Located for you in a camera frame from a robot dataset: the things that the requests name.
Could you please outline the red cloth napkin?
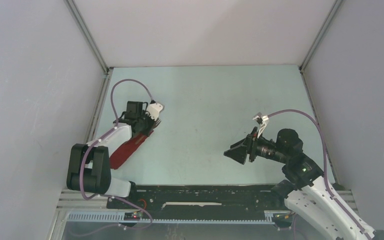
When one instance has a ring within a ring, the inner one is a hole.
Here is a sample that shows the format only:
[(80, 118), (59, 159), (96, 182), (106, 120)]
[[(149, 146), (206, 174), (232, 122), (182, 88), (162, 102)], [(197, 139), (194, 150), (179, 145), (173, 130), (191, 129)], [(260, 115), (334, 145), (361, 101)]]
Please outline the red cloth napkin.
[(113, 170), (120, 168), (132, 155), (138, 150), (138, 148), (150, 137), (150, 135), (145, 135), (139, 133), (138, 135), (132, 137), (122, 145), (120, 145), (115, 152), (110, 155), (109, 165)]

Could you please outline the brown wooden fork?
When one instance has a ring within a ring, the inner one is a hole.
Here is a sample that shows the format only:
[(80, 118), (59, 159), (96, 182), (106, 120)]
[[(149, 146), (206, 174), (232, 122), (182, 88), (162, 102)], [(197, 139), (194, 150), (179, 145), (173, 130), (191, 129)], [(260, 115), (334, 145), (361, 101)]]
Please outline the brown wooden fork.
[(159, 126), (160, 123), (161, 123), (161, 119), (160, 119), (160, 118), (157, 118), (157, 119), (154, 121), (153, 125), (150, 127), (150, 129), (149, 129), (149, 134), (151, 134), (151, 133), (154, 131), (154, 129), (157, 128), (157, 127)]

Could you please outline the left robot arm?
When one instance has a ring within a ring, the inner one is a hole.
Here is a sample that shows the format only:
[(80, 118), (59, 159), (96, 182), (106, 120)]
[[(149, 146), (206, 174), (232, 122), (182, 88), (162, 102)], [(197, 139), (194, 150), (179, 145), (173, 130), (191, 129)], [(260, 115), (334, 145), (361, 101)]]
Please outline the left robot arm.
[(138, 194), (134, 182), (118, 179), (111, 171), (118, 169), (153, 133), (160, 123), (164, 105), (128, 101), (126, 110), (102, 137), (71, 148), (66, 186), (70, 190), (96, 195), (118, 196), (125, 208), (133, 208)]

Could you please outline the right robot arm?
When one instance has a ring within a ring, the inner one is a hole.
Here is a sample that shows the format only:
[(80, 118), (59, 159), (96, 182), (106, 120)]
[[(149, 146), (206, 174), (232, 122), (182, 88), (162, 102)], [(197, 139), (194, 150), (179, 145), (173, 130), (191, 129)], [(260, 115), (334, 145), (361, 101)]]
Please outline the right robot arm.
[(283, 164), (286, 179), (271, 189), (271, 204), (298, 214), (328, 240), (384, 240), (384, 230), (375, 230), (325, 182), (323, 170), (303, 152), (303, 142), (293, 129), (284, 128), (276, 140), (258, 136), (254, 128), (232, 144), (224, 156), (240, 163), (256, 157)]

